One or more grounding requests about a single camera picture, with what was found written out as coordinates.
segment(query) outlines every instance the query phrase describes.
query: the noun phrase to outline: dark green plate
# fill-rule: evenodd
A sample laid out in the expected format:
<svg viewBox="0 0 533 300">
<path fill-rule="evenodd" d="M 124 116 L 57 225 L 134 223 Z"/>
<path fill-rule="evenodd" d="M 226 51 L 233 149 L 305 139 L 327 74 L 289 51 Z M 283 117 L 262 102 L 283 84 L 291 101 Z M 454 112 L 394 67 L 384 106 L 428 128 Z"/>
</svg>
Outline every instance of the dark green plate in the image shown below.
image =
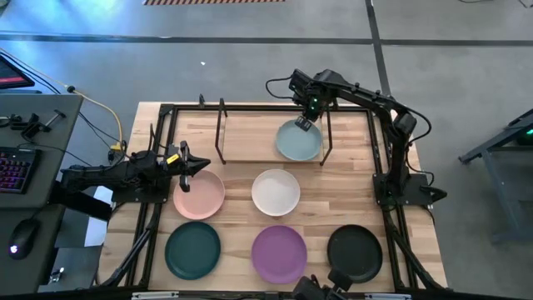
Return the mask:
<svg viewBox="0 0 533 300">
<path fill-rule="evenodd" d="M 188 222 L 176 228 L 165 246 L 165 261 L 174 275 L 194 280 L 206 276 L 220 257 L 220 238 L 204 222 Z"/>
</svg>

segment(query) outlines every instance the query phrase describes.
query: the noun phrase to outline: black desk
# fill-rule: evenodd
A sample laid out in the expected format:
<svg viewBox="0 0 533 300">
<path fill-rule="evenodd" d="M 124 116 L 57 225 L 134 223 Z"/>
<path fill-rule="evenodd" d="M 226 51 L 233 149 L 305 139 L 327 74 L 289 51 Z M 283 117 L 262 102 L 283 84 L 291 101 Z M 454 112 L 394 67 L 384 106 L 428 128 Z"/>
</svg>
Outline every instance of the black desk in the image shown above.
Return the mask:
<svg viewBox="0 0 533 300">
<path fill-rule="evenodd" d="M 82 98 L 74 95 L 0 95 L 0 116 L 15 113 L 27 121 L 32 113 L 36 113 L 40 117 L 39 121 L 46 123 L 55 115 L 53 110 L 58 109 L 67 117 L 56 120 L 50 126 L 51 132 L 40 132 L 33 141 L 65 150 L 81 105 Z M 20 136 L 20 131 L 13 131 L 7 127 L 0 128 L 0 145 L 16 147 L 22 143 L 27 142 Z M 47 202 L 61 167 L 63 152 L 51 148 L 37 148 L 42 150 L 42 156 L 26 193 L 24 195 L 0 193 L 0 209 L 39 208 Z"/>
<path fill-rule="evenodd" d="M 67 117 L 52 124 L 51 132 L 38 133 L 34 141 L 38 144 L 66 149 L 82 98 L 73 95 L 0 95 L 0 116 L 16 113 L 27 120 L 36 113 L 41 122 L 50 119 L 58 109 Z M 16 147 L 26 143 L 20 132 L 0 128 L 0 144 Z M 0 295 L 34 293 L 43 277 L 48 274 L 49 258 L 54 251 L 57 231 L 65 208 L 62 205 L 48 205 L 36 218 L 41 221 L 33 250 L 23 260 L 15 261 L 7 255 L 7 240 L 15 226 L 29 218 L 38 207 L 48 200 L 52 185 L 61 166 L 63 152 L 57 149 L 39 147 L 42 156 L 32 181 L 24 195 L 0 194 Z"/>
<path fill-rule="evenodd" d="M 33 214 L 32 209 L 0 210 L 0 295 L 34 293 L 42 279 L 49 274 L 49 258 L 54 251 L 57 230 L 65 207 L 54 204 L 46 206 L 37 216 L 41 222 L 38 236 L 30 254 L 23 260 L 13 260 L 7 254 L 7 241 L 17 224 Z"/>
</svg>

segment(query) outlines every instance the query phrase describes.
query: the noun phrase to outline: white plate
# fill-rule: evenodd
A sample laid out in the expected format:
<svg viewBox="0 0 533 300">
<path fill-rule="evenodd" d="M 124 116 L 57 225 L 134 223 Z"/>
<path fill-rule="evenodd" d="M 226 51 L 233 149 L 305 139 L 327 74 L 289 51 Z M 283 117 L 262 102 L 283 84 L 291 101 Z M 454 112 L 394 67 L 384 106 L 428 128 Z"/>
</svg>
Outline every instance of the white plate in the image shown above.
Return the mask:
<svg viewBox="0 0 533 300">
<path fill-rule="evenodd" d="M 252 185 L 252 199 L 263 213 L 280 217 L 290 213 L 300 200 L 300 185 L 283 170 L 267 170 Z"/>
</svg>

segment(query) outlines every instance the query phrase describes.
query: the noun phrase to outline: wooden tabletop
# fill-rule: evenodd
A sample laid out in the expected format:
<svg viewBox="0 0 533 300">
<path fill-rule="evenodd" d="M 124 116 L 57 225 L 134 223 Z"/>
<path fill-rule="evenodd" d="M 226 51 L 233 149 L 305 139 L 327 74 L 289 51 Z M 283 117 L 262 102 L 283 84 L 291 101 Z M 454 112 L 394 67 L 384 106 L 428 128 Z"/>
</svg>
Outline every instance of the wooden tabletop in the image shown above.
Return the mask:
<svg viewBox="0 0 533 300">
<path fill-rule="evenodd" d="M 150 123 L 156 125 L 160 104 L 160 102 L 139 103 L 128 151 L 146 149 L 149 126 Z M 237 114 L 233 112 L 228 114 L 228 119 L 233 118 L 232 122 L 238 123 Z M 377 120 L 376 125 L 376 130 L 379 132 Z M 167 120 L 162 144 L 166 141 L 168 126 Z M 377 236 L 383 250 L 383 265 L 373 280 L 363 284 L 353 284 L 351 292 L 393 291 L 383 217 L 381 209 L 376 205 L 371 181 L 375 169 L 366 115 L 359 112 L 334 112 L 331 114 L 331 126 L 334 148 L 323 167 L 315 162 L 228 162 L 222 165 L 214 148 L 217 113 L 180 112 L 174 142 L 187 140 L 193 155 L 210 158 L 212 163 L 207 169 L 216 173 L 226 187 L 226 198 L 221 210 L 205 220 L 220 235 L 222 255 L 215 269 L 199 280 L 181 280 L 168 270 L 164 259 L 167 239 L 178 226 L 188 222 L 177 212 L 172 203 L 172 191 L 176 185 L 176 181 L 173 180 L 169 201 L 162 209 L 149 288 L 292 291 L 295 282 L 276 285 L 263 281 L 254 270 L 250 259 L 252 243 L 257 234 L 274 224 L 285 224 L 301 234 L 307 245 L 308 257 L 304 275 L 316 274 L 321 284 L 331 285 L 327 280 L 330 271 L 326 257 L 328 238 L 342 225 L 359 224 Z M 384 153 L 380 133 L 378 140 L 381 153 Z M 274 143 L 274 141 L 265 140 L 265 143 Z M 254 147 L 253 143 L 242 141 L 242 144 L 242 151 L 249 151 L 250 147 Z M 411 148 L 409 159 L 414 168 L 419 167 L 415 147 Z M 382 158 L 382 161 L 386 170 L 385 159 Z M 284 217 L 269 217 L 261 213 L 252 201 L 251 190 L 254 179 L 263 171 L 273 168 L 284 169 L 294 175 L 301 187 L 298 206 Z M 138 204 L 126 204 L 109 223 L 100 259 L 102 279 L 111 276 L 130 250 L 138 210 Z M 405 207 L 405 215 L 413 252 L 433 278 L 445 286 L 446 278 L 430 215 L 420 207 Z M 405 259 L 398 247 L 396 250 L 402 280 L 407 284 Z M 143 261 L 144 250 L 140 255 L 140 262 Z M 136 282 L 141 276 L 142 267 L 143 263 L 137 266 Z"/>
</svg>

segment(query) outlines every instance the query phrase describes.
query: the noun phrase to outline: light blue plate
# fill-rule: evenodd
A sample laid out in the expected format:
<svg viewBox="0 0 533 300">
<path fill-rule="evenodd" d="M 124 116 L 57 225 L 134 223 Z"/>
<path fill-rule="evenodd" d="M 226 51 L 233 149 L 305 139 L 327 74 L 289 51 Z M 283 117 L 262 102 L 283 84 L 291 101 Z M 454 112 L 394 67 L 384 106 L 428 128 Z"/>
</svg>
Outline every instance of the light blue plate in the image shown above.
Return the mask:
<svg viewBox="0 0 533 300">
<path fill-rule="evenodd" d="M 315 125 L 305 132 L 295 122 L 287 121 L 277 131 L 277 151 L 294 161 L 311 160 L 320 153 L 322 134 Z"/>
</svg>

